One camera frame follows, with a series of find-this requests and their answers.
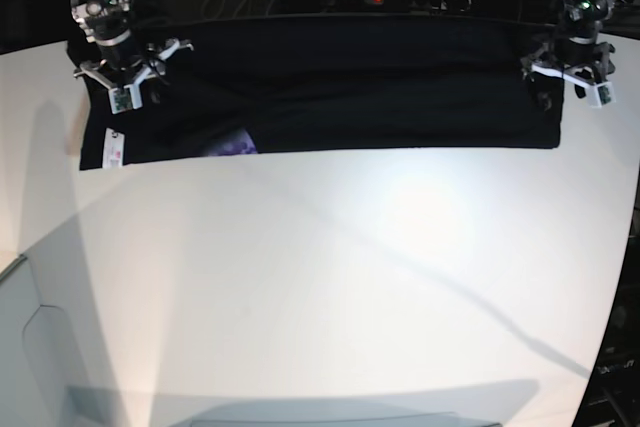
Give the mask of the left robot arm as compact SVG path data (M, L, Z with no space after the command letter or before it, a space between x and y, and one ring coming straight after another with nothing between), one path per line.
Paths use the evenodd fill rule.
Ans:
M608 76L615 71L610 60L614 47L601 42L599 34L613 15L614 4L614 0L550 0L549 14L555 24L522 57L524 74L568 81L595 108L613 103L615 93Z

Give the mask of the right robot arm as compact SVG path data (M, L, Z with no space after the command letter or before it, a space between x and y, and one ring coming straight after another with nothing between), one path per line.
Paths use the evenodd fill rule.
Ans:
M180 50L194 49L191 41L178 38L141 44L136 32L147 22L138 18L136 1L70 0L73 20L100 54L97 60L81 61L74 76L103 87L114 114L141 108L142 85L162 81L167 60Z

